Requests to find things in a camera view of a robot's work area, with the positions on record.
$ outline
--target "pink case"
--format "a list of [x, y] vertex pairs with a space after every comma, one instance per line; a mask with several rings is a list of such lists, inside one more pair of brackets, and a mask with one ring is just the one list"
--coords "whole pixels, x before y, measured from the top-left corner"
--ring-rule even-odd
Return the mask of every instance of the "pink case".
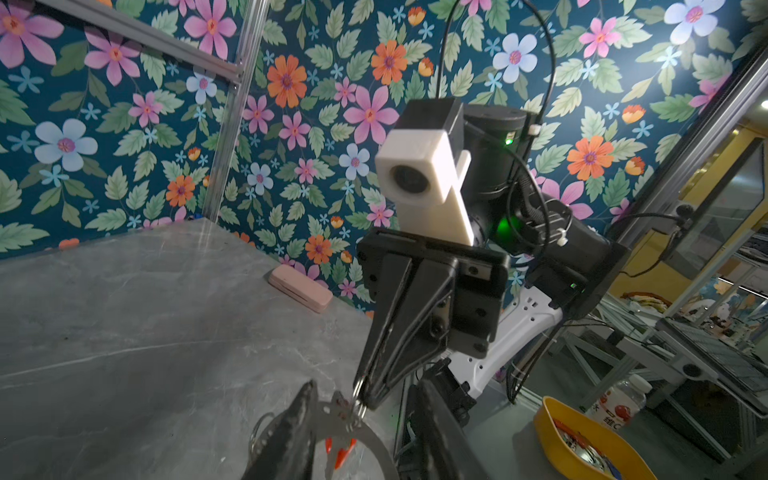
[[318, 313], [324, 311], [333, 299], [330, 290], [287, 265], [280, 265], [272, 270], [269, 282], [281, 292]]

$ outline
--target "camera lens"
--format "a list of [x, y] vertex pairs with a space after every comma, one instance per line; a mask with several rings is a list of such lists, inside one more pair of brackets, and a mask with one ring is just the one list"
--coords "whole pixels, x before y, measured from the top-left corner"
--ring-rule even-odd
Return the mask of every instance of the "camera lens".
[[424, 174], [413, 167], [398, 165], [392, 169], [395, 183], [410, 194], [420, 194], [429, 186], [429, 180]]

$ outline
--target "yellow basket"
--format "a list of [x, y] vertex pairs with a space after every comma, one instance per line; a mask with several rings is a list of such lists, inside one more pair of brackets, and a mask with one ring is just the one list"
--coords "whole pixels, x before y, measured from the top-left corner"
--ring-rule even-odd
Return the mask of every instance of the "yellow basket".
[[568, 448], [554, 426], [552, 419], [581, 433], [589, 442], [613, 463], [623, 480], [656, 480], [643, 459], [619, 435], [600, 426], [581, 412], [545, 396], [541, 408], [533, 419], [538, 441], [549, 462], [570, 480], [615, 480], [614, 477], [588, 465]]

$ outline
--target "small blue flower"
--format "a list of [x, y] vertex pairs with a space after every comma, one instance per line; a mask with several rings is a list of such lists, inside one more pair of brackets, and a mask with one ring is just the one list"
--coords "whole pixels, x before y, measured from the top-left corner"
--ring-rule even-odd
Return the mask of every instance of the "small blue flower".
[[603, 115], [605, 115], [606, 117], [608, 117], [608, 120], [613, 120], [613, 119], [614, 119], [614, 117], [618, 117], [619, 115], [621, 115], [621, 114], [619, 113], [619, 110], [618, 110], [618, 108], [619, 108], [619, 102], [616, 102], [616, 103], [615, 103], [615, 104], [613, 104], [613, 105], [611, 105], [611, 104], [605, 104], [605, 108], [606, 108], [606, 111], [604, 111], [604, 112], [603, 112]]
[[491, 91], [494, 91], [496, 88], [501, 88], [502, 83], [500, 80], [502, 79], [502, 73], [498, 72], [496, 76], [494, 76], [492, 73], [488, 74], [488, 81], [486, 81], [483, 85], [486, 87], [490, 87]]
[[515, 270], [509, 276], [509, 281], [515, 285], [522, 285], [523, 280], [525, 280], [525, 275], [523, 273], [520, 273], [520, 270]]
[[40, 175], [45, 177], [45, 180], [43, 180], [41, 183], [43, 185], [49, 185], [51, 182], [53, 182], [54, 187], [60, 187], [62, 180], [69, 180], [69, 175], [62, 174], [60, 172], [61, 165], [54, 165], [51, 171], [40, 170]]
[[343, 192], [347, 193], [347, 194], [350, 194], [350, 195], [352, 195], [352, 194], [354, 194], [354, 193], [355, 193], [355, 186], [354, 186], [354, 185], [352, 185], [352, 184], [349, 182], [349, 180], [348, 180], [348, 181], [344, 182], [344, 186], [343, 186], [343, 187], [341, 187], [341, 190], [342, 190]]
[[308, 72], [306, 73], [306, 80], [307, 80], [307, 81], [308, 81], [310, 84], [312, 84], [312, 86], [313, 86], [313, 87], [314, 87], [315, 85], [317, 85], [317, 82], [318, 82], [318, 81], [320, 81], [320, 78], [317, 76], [317, 68], [315, 68], [315, 69], [314, 69], [314, 70], [312, 70], [312, 71], [308, 71]]
[[18, 87], [16, 88], [18, 93], [23, 94], [25, 91], [27, 91], [27, 88], [29, 88], [30, 91], [33, 91], [36, 94], [40, 93], [40, 89], [37, 88], [35, 85], [40, 85], [41, 83], [43, 83], [44, 80], [40, 77], [30, 78], [29, 74], [30, 74], [29, 67], [26, 65], [22, 65], [21, 77], [13, 74], [10, 74], [8, 76], [8, 80], [19, 82]]
[[152, 130], [149, 129], [149, 127], [144, 129], [144, 139], [148, 143], [153, 143], [157, 141], [157, 129], [153, 128]]
[[654, 61], [664, 62], [664, 65], [661, 65], [662, 68], [669, 67], [670, 65], [675, 67], [677, 66], [677, 59], [682, 56], [682, 54], [682, 51], [675, 51], [674, 47], [667, 47], [667, 50], [664, 51], [664, 55], [661, 55]]
[[331, 75], [333, 75], [333, 77], [336, 80], [339, 80], [341, 77], [344, 76], [344, 67], [337, 63], [333, 64], [333, 68], [331, 69]]
[[98, 120], [98, 115], [101, 113], [101, 109], [94, 108], [91, 102], [88, 102], [88, 108], [81, 108], [80, 113], [85, 115], [85, 120]]
[[654, 126], [652, 124], [651, 125], [646, 125], [645, 124], [645, 120], [640, 120], [640, 127], [633, 128], [632, 129], [632, 133], [633, 134], [637, 134], [637, 136], [635, 137], [637, 139], [640, 139], [642, 137], [650, 137], [649, 130], [651, 128], [653, 128], [653, 127]]
[[137, 215], [135, 217], [133, 215], [128, 216], [128, 223], [126, 227], [138, 228], [140, 226], [141, 226], [141, 215]]
[[[539, 27], [538, 30], [540, 31], [538, 36], [540, 38], [544, 38], [544, 36], [545, 36], [544, 29], [542, 27]], [[557, 30], [554, 29], [554, 26], [552, 25], [552, 22], [547, 23], [547, 30], [549, 30], [549, 34], [550, 35], [554, 35], [554, 33], [557, 31]]]
[[40, 142], [37, 140], [29, 140], [29, 132], [24, 130], [21, 132], [21, 138], [14, 137], [13, 135], [7, 136], [8, 141], [13, 142], [11, 151], [18, 151], [19, 148], [23, 148], [28, 154], [32, 153], [31, 147], [37, 147]]
[[432, 38], [432, 31], [435, 30], [435, 24], [428, 24], [426, 21], [422, 23], [422, 27], [419, 29], [419, 35], [422, 36], [422, 40], [426, 40], [427, 37]]
[[488, 52], [493, 57], [494, 55], [496, 55], [502, 50], [502, 48], [498, 46], [498, 43], [500, 41], [501, 39], [499, 37], [496, 37], [494, 41], [491, 41], [490, 38], [486, 38], [485, 44], [487, 45], [487, 47], [483, 48], [483, 51]]
[[94, 201], [86, 200], [85, 201], [85, 207], [83, 207], [83, 211], [84, 212], [88, 212], [88, 213], [92, 214], [92, 213], [94, 213], [94, 210], [98, 210], [98, 209], [99, 209], [98, 200], [94, 200]]
[[598, 74], [598, 64], [593, 64], [592, 60], [587, 60], [584, 62], [584, 67], [578, 72], [584, 74], [584, 76], [581, 77], [584, 80], [589, 77], [594, 77], [596, 74]]
[[395, 11], [395, 22], [400, 23], [406, 18], [406, 7], [403, 5], [400, 8], [393, 8]]

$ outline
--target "white flower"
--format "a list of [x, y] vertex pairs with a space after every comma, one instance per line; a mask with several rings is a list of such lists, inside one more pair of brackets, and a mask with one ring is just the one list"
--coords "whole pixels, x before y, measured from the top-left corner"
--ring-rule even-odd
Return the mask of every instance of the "white flower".
[[493, 56], [493, 68], [496, 70], [506, 68], [504, 70], [506, 83], [515, 83], [520, 75], [520, 70], [529, 72], [536, 68], [538, 59], [536, 55], [531, 53], [536, 48], [535, 36], [529, 34], [518, 41], [517, 34], [511, 33], [504, 37], [502, 47], [504, 51]]
[[717, 17], [709, 15], [720, 10], [725, 0], [685, 0], [685, 3], [673, 3], [664, 13], [664, 23], [679, 24], [672, 31], [670, 41], [682, 45], [690, 38], [691, 31], [706, 37], [717, 27]]
[[339, 166], [346, 167], [347, 180], [355, 180], [357, 176], [365, 177], [370, 171], [366, 162], [371, 158], [368, 150], [361, 148], [359, 151], [356, 144], [349, 144], [346, 147], [346, 154], [339, 155]]
[[197, 93], [194, 95], [194, 100], [198, 105], [202, 105], [205, 103], [206, 95], [209, 97], [216, 96], [216, 92], [218, 90], [218, 87], [214, 82], [216, 75], [209, 71], [206, 71], [203, 74], [196, 68], [193, 68], [192, 70], [194, 76], [187, 79], [187, 90], [192, 92], [196, 91]]
[[259, 167], [259, 164], [253, 162], [250, 165], [250, 171], [248, 174], [248, 184], [253, 186], [253, 189], [259, 195], [264, 195], [264, 188], [271, 190], [274, 185], [273, 180], [270, 178], [270, 166], [267, 164]]
[[53, 164], [61, 159], [62, 167], [68, 172], [83, 168], [83, 155], [93, 155], [98, 150], [96, 140], [83, 137], [85, 124], [76, 118], [64, 122], [62, 129], [52, 121], [44, 121], [35, 129], [38, 138], [47, 145], [35, 148], [35, 156], [43, 164]]

